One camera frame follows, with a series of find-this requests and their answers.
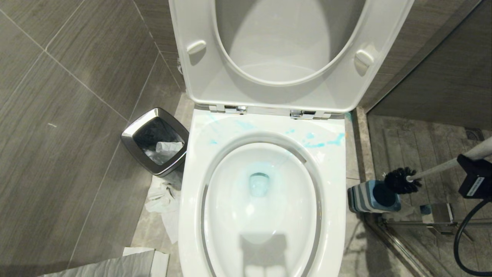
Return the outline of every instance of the stainless steel trash can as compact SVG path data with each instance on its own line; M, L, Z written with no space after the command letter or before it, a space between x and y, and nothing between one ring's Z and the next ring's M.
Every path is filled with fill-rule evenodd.
M162 108L154 108L135 120L122 133L122 141L131 155L150 173L164 177L175 169L183 171L188 130ZM183 145L172 156L153 157L158 142Z

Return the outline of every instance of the white toilet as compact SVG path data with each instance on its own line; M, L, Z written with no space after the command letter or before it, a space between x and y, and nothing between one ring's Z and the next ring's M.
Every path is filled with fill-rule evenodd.
M345 127L413 0L170 0L196 106L185 277L337 276Z

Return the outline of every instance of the blue stain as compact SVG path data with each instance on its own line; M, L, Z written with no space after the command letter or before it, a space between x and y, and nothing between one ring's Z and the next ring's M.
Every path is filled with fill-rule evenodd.
M345 137L345 133L340 133L335 140L327 141L326 144L334 144L340 146L341 140Z
M348 120L350 120L350 122L352 122L352 114L350 112L346 112L345 117L348 118Z
M239 121L237 120L236 123L241 126L244 130L251 130L254 128L254 126L249 123L249 122L244 122L244 121Z
M310 144L310 143L307 143L307 144L304 144L304 147L305 148L320 148L320 147L323 147L325 146L324 143L318 143L318 144Z

